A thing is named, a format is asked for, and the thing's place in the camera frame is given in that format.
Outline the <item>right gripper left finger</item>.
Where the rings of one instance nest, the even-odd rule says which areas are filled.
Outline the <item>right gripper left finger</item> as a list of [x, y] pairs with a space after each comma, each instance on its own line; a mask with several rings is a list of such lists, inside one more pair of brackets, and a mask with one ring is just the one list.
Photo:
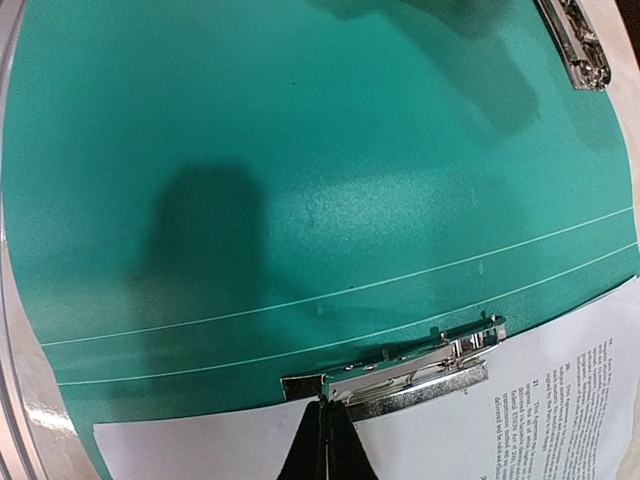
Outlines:
[[325, 406], [320, 400], [306, 406], [277, 480], [327, 478]]

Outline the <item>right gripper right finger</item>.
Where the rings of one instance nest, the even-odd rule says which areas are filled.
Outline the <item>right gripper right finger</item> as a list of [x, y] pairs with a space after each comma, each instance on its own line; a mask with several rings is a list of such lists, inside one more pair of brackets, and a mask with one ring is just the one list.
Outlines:
[[327, 405], [327, 466], [331, 480], [375, 480], [377, 475], [342, 402]]

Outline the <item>folder spine metal clip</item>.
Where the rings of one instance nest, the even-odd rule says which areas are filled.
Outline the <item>folder spine metal clip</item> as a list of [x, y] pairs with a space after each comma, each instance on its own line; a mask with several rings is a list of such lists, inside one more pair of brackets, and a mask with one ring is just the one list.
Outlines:
[[280, 379], [287, 401], [312, 397], [342, 403], [354, 422], [465, 391], [489, 379], [484, 356], [507, 338], [506, 318], [482, 315], [448, 331], [434, 327], [410, 345], [317, 373]]

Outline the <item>printed paper sheet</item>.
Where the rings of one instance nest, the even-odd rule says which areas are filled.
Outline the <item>printed paper sheet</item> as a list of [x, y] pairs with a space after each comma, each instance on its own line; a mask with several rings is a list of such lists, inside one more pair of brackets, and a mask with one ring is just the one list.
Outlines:
[[[639, 385], [639, 282], [506, 341], [485, 382], [362, 421], [382, 479], [613, 479]], [[272, 479], [301, 401], [165, 421], [98, 424], [115, 479]]]

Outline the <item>green file folder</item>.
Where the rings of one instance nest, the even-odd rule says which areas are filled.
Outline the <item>green file folder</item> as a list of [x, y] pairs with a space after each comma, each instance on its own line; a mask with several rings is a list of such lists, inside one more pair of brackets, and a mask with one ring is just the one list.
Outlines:
[[20, 297], [98, 423], [273, 405], [285, 375], [639, 269], [628, 156], [531, 1], [31, 1], [3, 196]]

